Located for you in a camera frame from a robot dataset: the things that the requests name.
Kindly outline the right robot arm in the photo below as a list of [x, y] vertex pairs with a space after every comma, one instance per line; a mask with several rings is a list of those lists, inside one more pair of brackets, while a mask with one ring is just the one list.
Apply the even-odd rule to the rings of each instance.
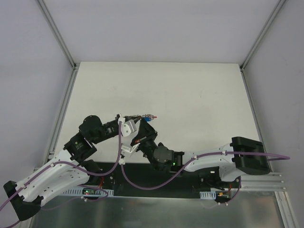
[[237, 136], [230, 143], [208, 152], [178, 152], [162, 143], [156, 144], [157, 135], [147, 121], [141, 120], [139, 131], [131, 141], [131, 146], [141, 151], [157, 171], [190, 173], [218, 168], [214, 183], [222, 188], [244, 174], [258, 176], [270, 172], [264, 146], [259, 141]]

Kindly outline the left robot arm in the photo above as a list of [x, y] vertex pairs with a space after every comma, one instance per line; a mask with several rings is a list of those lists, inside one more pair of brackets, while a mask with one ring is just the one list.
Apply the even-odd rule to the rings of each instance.
[[97, 151], [95, 145], [116, 136], [119, 140], [129, 136], [136, 131], [136, 123], [144, 119], [142, 115], [118, 114], [114, 120], [102, 123], [96, 115], [86, 117], [78, 133], [51, 160], [23, 180], [4, 184], [8, 199], [1, 208], [10, 203], [18, 220], [25, 221], [67, 189], [87, 182], [97, 184], [118, 162], [109, 171], [102, 172], [97, 163], [89, 159]]

